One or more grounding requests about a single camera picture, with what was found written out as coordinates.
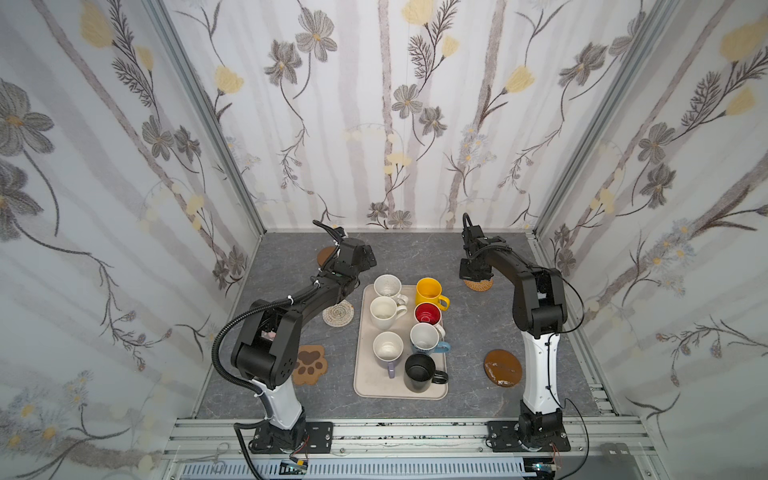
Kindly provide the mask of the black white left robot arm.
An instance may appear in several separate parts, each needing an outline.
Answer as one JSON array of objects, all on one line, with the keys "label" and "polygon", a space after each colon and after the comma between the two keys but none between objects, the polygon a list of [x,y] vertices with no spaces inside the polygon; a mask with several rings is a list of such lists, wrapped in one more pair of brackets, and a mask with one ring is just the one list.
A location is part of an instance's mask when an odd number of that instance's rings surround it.
[{"label": "black white left robot arm", "polygon": [[252,427],[256,431],[250,447],[253,453],[269,447],[294,452],[307,441],[305,409],[292,381],[302,329],[345,300],[359,285],[359,275],[376,265],[370,245],[340,239],[308,287],[280,301],[258,300],[233,319],[232,324],[241,329],[230,355],[237,374],[230,381],[256,394],[266,412],[266,418]]}]

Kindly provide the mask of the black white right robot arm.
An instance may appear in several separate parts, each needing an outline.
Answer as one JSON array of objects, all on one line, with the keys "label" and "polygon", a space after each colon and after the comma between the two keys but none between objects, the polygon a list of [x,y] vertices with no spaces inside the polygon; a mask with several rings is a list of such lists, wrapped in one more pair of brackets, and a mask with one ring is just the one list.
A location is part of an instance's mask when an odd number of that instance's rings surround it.
[{"label": "black white right robot arm", "polygon": [[479,282],[498,272],[514,286],[512,318],[521,331],[525,351],[518,442],[528,451],[554,447],[567,452],[570,444],[556,381],[558,343],[568,318],[562,275],[527,261],[505,239],[486,236],[467,214],[462,225],[465,257],[459,267],[460,278]]}]

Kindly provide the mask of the woven rattan round coaster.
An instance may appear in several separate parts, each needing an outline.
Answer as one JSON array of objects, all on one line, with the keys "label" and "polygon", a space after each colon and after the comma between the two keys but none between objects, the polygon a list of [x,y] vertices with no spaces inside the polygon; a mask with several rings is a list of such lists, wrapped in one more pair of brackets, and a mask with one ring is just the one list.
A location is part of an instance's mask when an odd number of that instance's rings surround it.
[{"label": "woven rattan round coaster", "polygon": [[464,284],[472,291],[486,292],[493,287],[494,282],[493,280],[464,280]]}]

